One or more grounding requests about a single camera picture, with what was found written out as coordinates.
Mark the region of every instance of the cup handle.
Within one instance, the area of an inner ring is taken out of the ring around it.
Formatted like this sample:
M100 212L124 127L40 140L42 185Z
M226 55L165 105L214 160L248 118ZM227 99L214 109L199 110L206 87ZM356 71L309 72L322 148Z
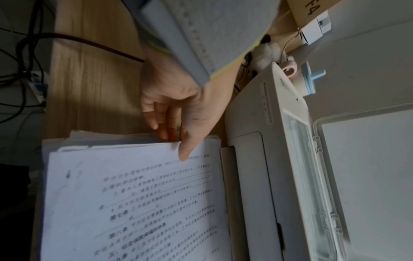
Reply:
M288 78L292 77L297 72L297 63L295 61L285 61L280 64L281 70L287 75Z

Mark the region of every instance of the human hand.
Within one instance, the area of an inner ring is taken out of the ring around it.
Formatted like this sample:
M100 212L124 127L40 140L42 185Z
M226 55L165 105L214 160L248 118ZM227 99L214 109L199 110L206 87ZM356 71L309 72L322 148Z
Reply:
M224 113L241 60L199 87L171 55L143 40L141 46L147 57L140 77L143 116L161 140L176 142L176 126L182 114L179 159L186 161Z

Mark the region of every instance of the white printer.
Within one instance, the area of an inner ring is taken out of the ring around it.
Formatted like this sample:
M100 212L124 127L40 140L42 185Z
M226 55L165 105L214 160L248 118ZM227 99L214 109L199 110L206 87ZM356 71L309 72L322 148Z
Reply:
M413 260L412 108L313 123L275 63L256 76L225 115L250 259Z

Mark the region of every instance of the sticker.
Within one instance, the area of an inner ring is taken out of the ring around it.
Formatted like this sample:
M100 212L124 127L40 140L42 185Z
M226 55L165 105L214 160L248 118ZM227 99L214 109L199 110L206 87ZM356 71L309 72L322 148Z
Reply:
M274 117L272 116L271 100L268 93L267 82L262 82L259 85L261 89L262 106L264 108L264 116L267 125L274 123Z

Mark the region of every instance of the paper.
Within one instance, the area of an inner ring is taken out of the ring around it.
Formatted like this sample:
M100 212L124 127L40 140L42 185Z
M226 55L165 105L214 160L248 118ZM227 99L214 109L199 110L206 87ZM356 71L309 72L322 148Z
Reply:
M231 260L220 141L52 152L41 259Z

